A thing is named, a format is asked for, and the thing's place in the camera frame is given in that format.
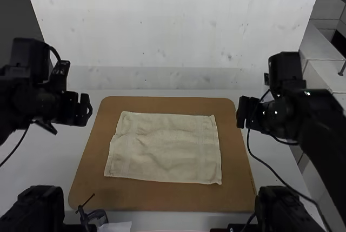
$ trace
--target wire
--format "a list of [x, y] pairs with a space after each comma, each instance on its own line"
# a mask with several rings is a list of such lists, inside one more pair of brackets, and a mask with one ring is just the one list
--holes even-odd
[[58, 54], [58, 51], [55, 50], [54, 47], [49, 47], [49, 50], [55, 55], [56, 59], [58, 60], [58, 62], [61, 61], [60, 55]]
[[256, 216], [256, 213], [252, 213], [251, 216], [249, 217], [248, 221], [246, 222], [245, 226], [242, 228], [242, 230], [240, 230], [240, 232], [244, 232], [245, 228], [247, 228], [247, 226], [250, 224], [250, 222], [254, 219], [254, 217]]
[[[260, 104], [260, 101], [262, 101], [262, 99], [268, 94], [270, 90], [268, 89], [263, 95], [262, 97], [259, 99], [259, 101], [257, 102], [252, 114], [251, 114], [251, 117], [250, 117], [250, 125], [251, 123], [253, 122], [252, 118], [254, 117], [255, 115], [255, 112], [256, 112], [256, 109], [258, 108], [258, 105]], [[275, 176], [276, 178], [279, 179], [279, 181], [285, 185], [288, 189], [290, 189], [291, 191], [293, 191], [294, 193], [296, 193], [297, 195], [299, 195], [301, 198], [305, 199], [306, 201], [312, 203], [313, 205], [315, 205], [316, 209], [317, 209], [317, 212], [318, 214], [320, 215], [321, 219], [322, 219], [322, 222], [325, 226], [325, 228], [327, 229], [327, 231], [331, 232], [331, 229], [330, 229], [330, 226], [328, 225], [327, 221], [325, 220], [321, 210], [320, 210], [320, 207], [318, 206], [317, 202], [314, 201], [313, 199], [309, 198], [308, 196], [305, 196], [304, 194], [300, 193], [299, 191], [297, 191], [296, 189], [294, 189], [291, 185], [289, 185], [288, 183], [286, 183], [281, 177], [279, 174], [277, 174], [277, 172], [275, 172], [275, 170], [270, 166], [268, 165], [266, 162], [264, 162], [263, 160], [259, 159], [257, 156], [255, 156], [251, 150], [250, 150], [250, 147], [249, 147], [249, 137], [250, 137], [250, 127], [248, 128], [248, 134], [247, 134], [247, 148], [248, 148], [248, 152], [249, 154], [257, 161], [259, 161], [261, 164], [263, 164], [265, 167], [267, 167]]]
[[286, 144], [286, 145], [299, 145], [297, 142], [290, 143], [290, 142], [282, 141], [282, 140], [278, 139], [276, 136], [274, 136], [271, 133], [268, 133], [268, 135], [271, 136], [272, 138], [274, 138], [275, 141], [277, 141], [279, 143], [282, 143], [282, 144]]
[[22, 135], [21, 139], [19, 140], [18, 144], [13, 148], [13, 150], [11, 151], [11, 153], [8, 154], [8, 156], [6, 156], [5, 160], [3, 160], [0, 163], [0, 168], [5, 164], [5, 162], [13, 155], [13, 153], [18, 149], [18, 147], [21, 145], [22, 141], [24, 140], [24, 137], [26, 135], [26, 133], [28, 132], [29, 127], [24, 131], [24, 134]]

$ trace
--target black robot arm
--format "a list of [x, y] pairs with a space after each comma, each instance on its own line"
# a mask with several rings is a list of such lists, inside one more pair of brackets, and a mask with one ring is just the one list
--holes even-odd
[[[50, 53], [57, 63], [50, 72]], [[66, 91], [70, 62], [44, 42], [15, 38], [9, 65], [0, 69], [0, 145], [17, 129], [36, 123], [57, 134], [52, 123], [83, 127], [92, 114], [89, 95]]]
[[346, 170], [346, 118], [343, 108], [329, 91], [305, 88], [297, 52], [282, 52], [270, 57], [267, 80], [274, 100], [263, 103], [258, 98], [242, 96], [237, 126], [244, 128], [245, 124], [275, 139], [296, 141], [314, 164], [346, 224], [346, 177], [342, 174]]

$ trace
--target cork board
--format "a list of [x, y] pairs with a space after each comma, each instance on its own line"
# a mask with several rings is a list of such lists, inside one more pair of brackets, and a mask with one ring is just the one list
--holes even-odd
[[[214, 115], [222, 159], [222, 185], [165, 183], [104, 177], [109, 143], [122, 111]], [[250, 212], [256, 190], [235, 106], [226, 98], [107, 97], [99, 107], [69, 194], [77, 209], [136, 211]]]

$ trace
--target white towel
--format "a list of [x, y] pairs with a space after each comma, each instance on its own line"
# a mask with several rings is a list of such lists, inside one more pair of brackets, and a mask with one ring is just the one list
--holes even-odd
[[221, 184], [214, 116], [123, 111], [109, 145], [104, 176]]

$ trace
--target table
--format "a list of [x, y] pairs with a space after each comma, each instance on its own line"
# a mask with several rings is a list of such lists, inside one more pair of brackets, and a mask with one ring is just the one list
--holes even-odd
[[[31, 185], [49, 184], [62, 187], [64, 191], [66, 223], [78, 223], [79, 217], [68, 206], [68, 194], [83, 150], [89, 138], [101, 100], [108, 96], [182, 96], [225, 97], [235, 105], [242, 95], [260, 97], [264, 87], [258, 90], [76, 90], [88, 93], [94, 114], [84, 128], [55, 125], [54, 136], [42, 128], [32, 125], [18, 150], [0, 169], [0, 215], [15, 202], [16, 197]], [[0, 147], [2, 160], [17, 144], [22, 131], [12, 134]], [[270, 136], [259, 132], [250, 133], [252, 152], [271, 165], [281, 177], [300, 192], [310, 195], [296, 161], [287, 145], [277, 143]], [[280, 182], [262, 164], [249, 157], [255, 186], [278, 185]], [[304, 202], [308, 212], [320, 224], [317, 210]], [[147, 211], [110, 211], [110, 222], [132, 221], [131, 231], [148, 230], [199, 230], [226, 227], [228, 223], [245, 223], [249, 213], [161, 213]]]

